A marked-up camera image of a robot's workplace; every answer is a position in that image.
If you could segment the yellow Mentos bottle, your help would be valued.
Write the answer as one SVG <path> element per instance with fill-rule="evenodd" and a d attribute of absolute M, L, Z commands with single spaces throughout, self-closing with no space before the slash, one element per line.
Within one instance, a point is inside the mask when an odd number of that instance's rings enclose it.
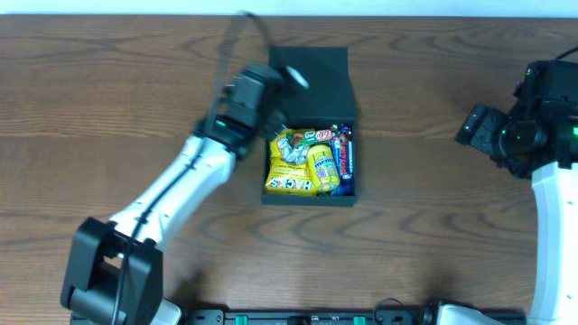
<path fill-rule="evenodd" d="M 307 153 L 307 167 L 318 192 L 330 192 L 340 185 L 340 176 L 329 146 L 312 146 Z"/>

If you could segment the blue Oreo cookie pack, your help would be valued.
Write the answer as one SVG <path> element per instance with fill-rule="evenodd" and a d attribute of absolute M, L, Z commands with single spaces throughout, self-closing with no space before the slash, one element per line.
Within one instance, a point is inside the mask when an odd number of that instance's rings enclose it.
<path fill-rule="evenodd" d="M 349 196 L 352 193 L 353 178 L 351 181 L 345 182 L 340 176 L 340 139 L 334 139 L 331 141 L 331 151 L 338 172 L 338 176 L 340 178 L 340 185 L 337 187 L 336 190 L 331 191 L 331 195 Z"/>

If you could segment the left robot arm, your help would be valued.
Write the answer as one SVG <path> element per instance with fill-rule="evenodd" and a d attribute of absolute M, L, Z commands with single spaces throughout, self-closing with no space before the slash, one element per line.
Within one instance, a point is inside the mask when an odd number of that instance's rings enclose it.
<path fill-rule="evenodd" d="M 251 63 L 217 88 L 208 114 L 153 184 L 109 221 L 87 218 L 72 240 L 61 306 L 90 324 L 177 324 L 163 296 L 163 255 L 194 211 L 226 183 L 258 137 L 287 120 L 281 107 L 306 79 L 289 66 Z"/>

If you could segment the purple Dairy Milk bar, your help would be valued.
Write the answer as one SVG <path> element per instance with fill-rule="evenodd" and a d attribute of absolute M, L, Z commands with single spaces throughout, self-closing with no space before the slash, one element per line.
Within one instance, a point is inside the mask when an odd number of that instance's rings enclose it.
<path fill-rule="evenodd" d="M 340 176 L 345 182 L 353 178 L 352 130 L 347 124 L 340 125 Z"/>

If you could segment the yellow Hacks candy bag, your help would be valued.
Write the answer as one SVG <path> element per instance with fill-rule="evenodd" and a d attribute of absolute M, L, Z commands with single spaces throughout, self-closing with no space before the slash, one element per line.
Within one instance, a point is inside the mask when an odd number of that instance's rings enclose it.
<path fill-rule="evenodd" d="M 315 196 L 307 168 L 309 146 L 294 147 L 294 141 L 303 139 L 307 129 L 285 129 L 269 143 L 270 167 L 266 177 L 265 193 L 272 195 Z"/>

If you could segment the KitKat chocolate bar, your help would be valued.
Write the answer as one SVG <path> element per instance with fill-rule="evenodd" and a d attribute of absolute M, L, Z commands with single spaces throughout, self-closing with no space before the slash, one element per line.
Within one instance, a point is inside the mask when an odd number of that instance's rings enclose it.
<path fill-rule="evenodd" d="M 288 135 L 288 141 L 293 148 L 323 144 L 336 138 L 337 132 L 333 128 L 301 130 Z"/>

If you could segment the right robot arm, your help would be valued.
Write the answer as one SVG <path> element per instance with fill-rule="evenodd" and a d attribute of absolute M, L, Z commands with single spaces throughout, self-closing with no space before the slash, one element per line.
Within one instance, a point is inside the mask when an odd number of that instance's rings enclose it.
<path fill-rule="evenodd" d="M 527 65 L 507 113 L 478 104 L 455 136 L 499 168 L 528 179 L 536 199 L 536 285 L 530 312 L 428 303 L 423 324 L 577 322 L 577 65 L 560 55 Z"/>

